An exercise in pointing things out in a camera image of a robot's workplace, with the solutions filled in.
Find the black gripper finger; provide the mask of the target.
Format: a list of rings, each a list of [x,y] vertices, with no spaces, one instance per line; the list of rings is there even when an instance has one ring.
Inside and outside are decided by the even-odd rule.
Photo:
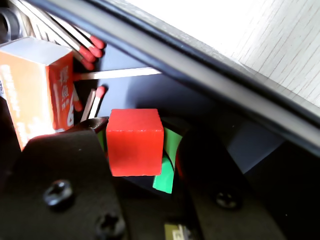
[[[0,194],[3,240],[127,240],[99,134],[106,117],[28,142]]]
[[[176,169],[183,186],[189,240],[283,240],[285,235],[227,148],[211,129],[177,120]]]

